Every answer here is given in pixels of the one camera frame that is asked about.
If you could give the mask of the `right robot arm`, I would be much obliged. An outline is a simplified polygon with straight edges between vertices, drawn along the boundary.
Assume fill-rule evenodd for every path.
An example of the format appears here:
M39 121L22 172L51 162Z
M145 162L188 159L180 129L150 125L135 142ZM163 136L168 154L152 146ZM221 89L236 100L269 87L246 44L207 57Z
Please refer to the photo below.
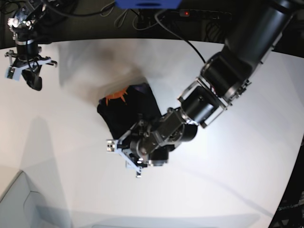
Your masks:
M50 57L41 56L41 44L52 43L45 30L66 19L50 10L40 0L24 0L18 4L12 16L8 18L8 27L15 41L16 51L9 50L9 66L5 78L19 81L22 77L27 85L36 91L42 89L42 78L39 76L43 65L57 66Z

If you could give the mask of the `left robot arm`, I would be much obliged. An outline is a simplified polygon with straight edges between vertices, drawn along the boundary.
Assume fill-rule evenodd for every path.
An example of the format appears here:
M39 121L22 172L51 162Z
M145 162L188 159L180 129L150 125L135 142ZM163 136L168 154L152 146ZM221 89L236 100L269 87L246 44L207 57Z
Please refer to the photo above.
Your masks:
M179 96L180 106L160 118L140 118L121 137L107 141L140 177L143 168L162 166L169 153L191 141L232 105L249 78L279 41L301 0L256 0L226 37L223 49L204 61L200 75Z

